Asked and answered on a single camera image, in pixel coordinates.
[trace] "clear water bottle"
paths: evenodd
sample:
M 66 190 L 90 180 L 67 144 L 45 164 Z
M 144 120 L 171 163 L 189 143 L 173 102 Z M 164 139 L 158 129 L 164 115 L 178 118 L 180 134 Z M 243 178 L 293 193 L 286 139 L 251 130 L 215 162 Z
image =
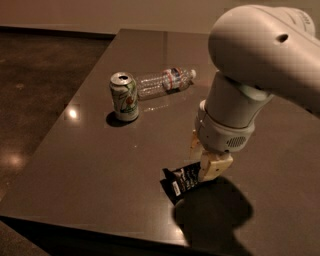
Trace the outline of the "clear water bottle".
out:
M 194 69 L 170 68 L 162 73 L 136 77 L 138 99 L 147 100 L 187 89 L 196 77 Z

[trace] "floor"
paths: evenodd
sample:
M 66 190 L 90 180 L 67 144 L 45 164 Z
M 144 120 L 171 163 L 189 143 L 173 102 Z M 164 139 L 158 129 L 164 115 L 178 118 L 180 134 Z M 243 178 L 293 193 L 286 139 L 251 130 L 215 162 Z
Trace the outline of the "floor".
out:
M 0 201 L 110 39 L 0 31 Z M 0 222 L 0 256 L 48 255 Z

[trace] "wall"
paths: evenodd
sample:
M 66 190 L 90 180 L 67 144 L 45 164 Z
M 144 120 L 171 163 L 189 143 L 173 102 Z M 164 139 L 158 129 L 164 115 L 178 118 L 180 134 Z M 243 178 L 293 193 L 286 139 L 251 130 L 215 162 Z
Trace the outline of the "wall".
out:
M 116 34 L 121 28 L 209 33 L 226 9 L 243 4 L 306 10 L 318 26 L 317 0 L 1 0 L 0 25 Z

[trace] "white robotic arm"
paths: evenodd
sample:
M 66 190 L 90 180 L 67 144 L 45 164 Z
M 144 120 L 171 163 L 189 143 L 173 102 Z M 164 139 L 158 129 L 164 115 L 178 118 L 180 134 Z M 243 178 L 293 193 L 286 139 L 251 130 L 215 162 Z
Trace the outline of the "white robotic arm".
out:
M 214 24 L 209 52 L 219 71 L 195 121 L 207 150 L 200 181 L 223 171 L 208 154 L 232 162 L 229 152 L 246 145 L 255 117 L 272 94 L 320 116 L 320 43 L 314 35 L 311 18 L 293 8 L 241 6 Z

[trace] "soda can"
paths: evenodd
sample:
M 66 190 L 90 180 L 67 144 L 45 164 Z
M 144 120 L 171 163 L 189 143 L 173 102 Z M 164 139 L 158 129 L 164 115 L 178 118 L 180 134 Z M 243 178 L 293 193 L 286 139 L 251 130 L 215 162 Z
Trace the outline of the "soda can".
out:
M 130 122 L 139 115 L 137 86 L 132 75 L 118 72 L 111 76 L 110 90 L 117 119 Z

